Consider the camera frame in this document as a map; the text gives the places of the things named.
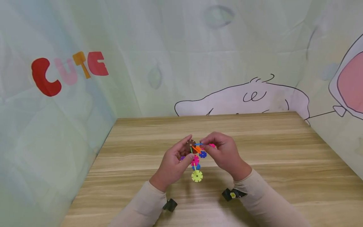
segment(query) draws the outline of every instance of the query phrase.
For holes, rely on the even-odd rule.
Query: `wood grain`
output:
[[[61,226],[107,226],[158,169],[165,151],[193,134],[232,136],[242,158],[312,226],[361,226],[363,181],[296,113],[118,119]],[[208,156],[169,187],[178,203],[156,226],[256,226],[239,200],[221,193],[232,178]]]

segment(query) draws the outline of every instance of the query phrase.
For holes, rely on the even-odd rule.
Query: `beige sleeve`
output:
[[[240,200],[260,226],[310,226],[307,220],[273,190],[255,170],[252,170],[245,179],[234,182],[234,188],[247,193]]]
[[[149,181],[145,182],[131,202],[112,220],[110,227],[149,227],[159,218],[166,195]]]

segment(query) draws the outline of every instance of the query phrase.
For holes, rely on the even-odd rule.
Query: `blue snowflake piece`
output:
[[[200,170],[200,165],[199,164],[197,165],[197,170]]]
[[[207,153],[205,151],[201,151],[199,154],[199,157],[205,158],[207,156]]]

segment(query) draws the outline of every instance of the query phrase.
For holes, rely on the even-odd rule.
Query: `pink cartoon ear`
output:
[[[346,105],[363,113],[363,53],[356,55],[338,77],[338,90]]]

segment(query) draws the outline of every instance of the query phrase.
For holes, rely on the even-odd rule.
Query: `hand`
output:
[[[214,159],[221,169],[227,171],[234,181],[241,181],[252,172],[250,165],[240,157],[237,145],[232,137],[212,132],[204,139],[201,139],[200,143],[203,144],[200,147]],[[217,149],[208,145],[210,143],[216,145]]]
[[[186,153],[184,145],[192,138],[192,135],[180,140],[164,154],[159,169],[150,178],[149,182],[162,192],[172,183],[177,182],[194,158],[194,154]]]

